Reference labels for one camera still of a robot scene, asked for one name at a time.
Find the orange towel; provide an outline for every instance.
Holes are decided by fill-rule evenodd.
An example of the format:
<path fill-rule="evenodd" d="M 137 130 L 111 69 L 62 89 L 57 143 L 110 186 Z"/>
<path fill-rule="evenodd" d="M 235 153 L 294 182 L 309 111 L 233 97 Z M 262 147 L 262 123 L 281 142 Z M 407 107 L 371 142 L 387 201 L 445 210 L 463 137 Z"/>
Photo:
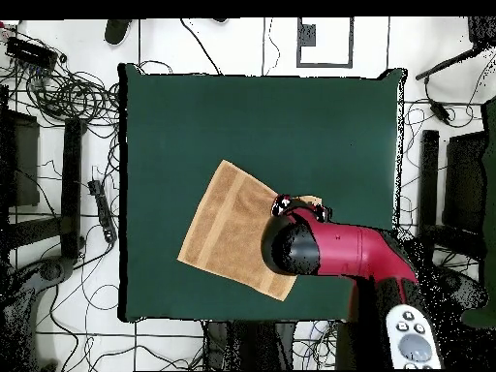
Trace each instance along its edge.
<path fill-rule="evenodd" d="M 183 241 L 178 260 L 283 301 L 296 276 L 268 269 L 261 239 L 277 193 L 223 160 Z M 302 197 L 320 202 L 315 197 Z"/>

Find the dark green cloth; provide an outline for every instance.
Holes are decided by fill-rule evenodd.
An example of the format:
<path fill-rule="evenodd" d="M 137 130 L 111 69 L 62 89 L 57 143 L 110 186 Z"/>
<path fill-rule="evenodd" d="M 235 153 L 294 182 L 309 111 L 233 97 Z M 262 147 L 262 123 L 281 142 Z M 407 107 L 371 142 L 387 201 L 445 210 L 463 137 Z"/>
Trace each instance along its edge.
<path fill-rule="evenodd" d="M 300 277 L 284 302 L 176 260 L 224 159 L 334 220 L 390 229 L 398 87 L 382 79 L 127 74 L 125 317 L 341 319 L 352 282 Z"/>
<path fill-rule="evenodd" d="M 463 313 L 463 322 L 468 326 L 496 326 L 496 97 L 482 108 L 484 130 L 488 134 L 488 145 L 482 157 L 486 177 L 485 216 L 482 225 L 487 256 L 480 265 L 479 276 L 483 282 L 489 301 L 483 309 Z"/>

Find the black stand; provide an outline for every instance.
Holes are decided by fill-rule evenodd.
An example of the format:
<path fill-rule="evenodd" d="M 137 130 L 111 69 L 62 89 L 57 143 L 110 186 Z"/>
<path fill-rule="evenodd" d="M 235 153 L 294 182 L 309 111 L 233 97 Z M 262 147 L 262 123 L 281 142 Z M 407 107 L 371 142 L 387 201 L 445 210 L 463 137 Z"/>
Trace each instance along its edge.
<path fill-rule="evenodd" d="M 8 91 L 0 87 L 0 369 L 39 371 L 33 309 L 40 294 L 69 278 L 82 246 L 79 237 L 81 137 L 86 127 L 66 120 L 61 216 L 9 224 L 9 197 L 16 173 L 15 126 L 8 111 Z M 9 264 L 12 249 L 60 235 L 61 256 L 20 270 Z"/>
<path fill-rule="evenodd" d="M 295 323 L 210 322 L 207 331 L 205 370 L 293 369 Z"/>
<path fill-rule="evenodd" d="M 434 245 L 438 244 L 474 260 L 483 260 L 487 250 L 480 234 L 457 227 L 436 225 L 438 155 L 439 133 L 424 130 L 420 140 L 418 238 L 424 245 L 425 257 L 432 261 Z"/>
<path fill-rule="evenodd" d="M 438 65 L 434 66 L 432 69 L 419 74 L 418 76 L 415 77 L 415 79 L 423 79 L 429 77 L 430 75 L 440 72 L 441 70 L 444 70 L 447 67 L 452 66 L 453 64 L 461 63 L 462 61 L 467 60 L 468 58 L 476 57 L 477 55 L 481 54 L 484 50 L 485 47 L 480 48 L 478 46 L 474 46 L 470 50 L 464 51 L 461 54 L 457 55 L 456 57 L 453 57 L 449 60 L 445 60 L 442 63 L 439 63 Z"/>

